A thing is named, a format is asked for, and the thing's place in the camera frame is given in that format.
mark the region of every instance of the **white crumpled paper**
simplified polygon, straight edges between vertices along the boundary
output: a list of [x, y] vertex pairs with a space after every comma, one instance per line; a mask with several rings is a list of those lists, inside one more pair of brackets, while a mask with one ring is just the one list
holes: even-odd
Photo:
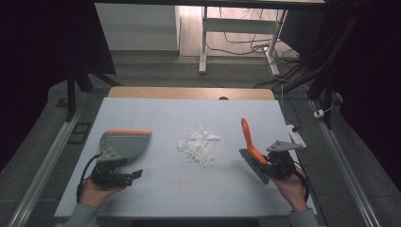
[[177, 148], [189, 156], [188, 163], [194, 160], [206, 167], [211, 160], [217, 158], [216, 142], [219, 140], [218, 135], [210, 134], [204, 126], [199, 126], [196, 131], [179, 141]]

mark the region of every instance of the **floor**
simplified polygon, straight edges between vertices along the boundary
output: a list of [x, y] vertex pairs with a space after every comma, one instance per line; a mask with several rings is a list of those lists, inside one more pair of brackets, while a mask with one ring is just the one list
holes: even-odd
[[[180, 56], [182, 57], [200, 55], [202, 32], [201, 11], [201, 7], [180, 7]], [[208, 18], [274, 21], [276, 20], [276, 14], [277, 10], [275, 9], [207, 9]], [[264, 34], [208, 32], [206, 43], [210, 48], [207, 50], [207, 55], [233, 58], [264, 57], [261, 46], [268, 45], [270, 39], [271, 35]], [[283, 43], [278, 43], [276, 47], [282, 51], [290, 49]]]

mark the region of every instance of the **aluminum rail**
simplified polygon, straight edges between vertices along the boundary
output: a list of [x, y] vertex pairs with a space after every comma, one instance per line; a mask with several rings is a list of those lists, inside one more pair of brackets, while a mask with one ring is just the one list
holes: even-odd
[[44, 186], [46, 185], [50, 174], [53, 172], [54, 166], [59, 160], [60, 154], [68, 140], [68, 137], [75, 127], [80, 114], [82, 113], [87, 96], [87, 94], [80, 93], [77, 100], [78, 107], [76, 113], [72, 116], [70, 122], [64, 122], [62, 125], [59, 134], [50, 147], [50, 150], [47, 152], [47, 155], [44, 158], [44, 161], [42, 162], [38, 172], [30, 183], [29, 188], [27, 189], [24, 197], [15, 210], [14, 215], [9, 221], [9, 227], [26, 225], [26, 222], [32, 213], [36, 202], [38, 201], [38, 198], [41, 196], [41, 193], [44, 190]]
[[293, 9], [293, 10], [336, 10], [356, 9], [362, 3], [358, 0], [317, 1], [317, 0], [95, 0], [95, 3], [166, 5], [166, 6], [198, 6], [224, 8], [254, 9]]
[[[313, 112], [316, 112], [318, 109], [315, 107], [315, 104], [312, 100], [309, 100], [310, 108]], [[370, 204], [366, 193], [362, 189], [359, 181], [357, 180], [357, 176], [354, 173], [354, 170], [349, 165], [347, 158], [342, 151], [339, 141], [336, 138], [336, 135], [333, 131], [329, 130], [325, 123], [319, 120], [319, 125], [323, 132], [323, 135], [334, 155], [334, 159], [339, 166], [339, 169], [346, 181], [348, 188], [351, 191], [352, 196], [356, 200], [357, 208], [359, 209], [360, 214], [362, 215], [363, 219], [365, 220], [366, 226], [368, 227], [380, 227], [380, 222], [377, 218], [374, 208]]]

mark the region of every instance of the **person's arm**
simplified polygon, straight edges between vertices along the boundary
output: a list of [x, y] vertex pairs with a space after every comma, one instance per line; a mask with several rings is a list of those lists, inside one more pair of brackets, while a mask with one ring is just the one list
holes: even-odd
[[[300, 168], [297, 167], [297, 171], [305, 176]], [[277, 185], [283, 198], [292, 207], [292, 211], [289, 212], [292, 227], [321, 227], [313, 214], [313, 210], [306, 205], [304, 186], [295, 174], [284, 181], [270, 179]]]
[[73, 214], [66, 223], [57, 224], [55, 227], [96, 226], [98, 209], [114, 193], [125, 187], [100, 187], [91, 178], [88, 178], [82, 186], [82, 191]]

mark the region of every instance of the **hand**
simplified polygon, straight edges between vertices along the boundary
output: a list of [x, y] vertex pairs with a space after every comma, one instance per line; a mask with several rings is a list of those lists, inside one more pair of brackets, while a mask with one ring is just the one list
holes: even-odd
[[[296, 170], [305, 177], [305, 173], [296, 167]], [[281, 195], [286, 199], [292, 209], [296, 212], [302, 212], [308, 209], [305, 202], [305, 189], [301, 180], [292, 174], [286, 180], [277, 180], [269, 177], [278, 187]]]
[[82, 185], [79, 203], [100, 208], [112, 194], [124, 189], [125, 187], [97, 186], [91, 178], [88, 178]]

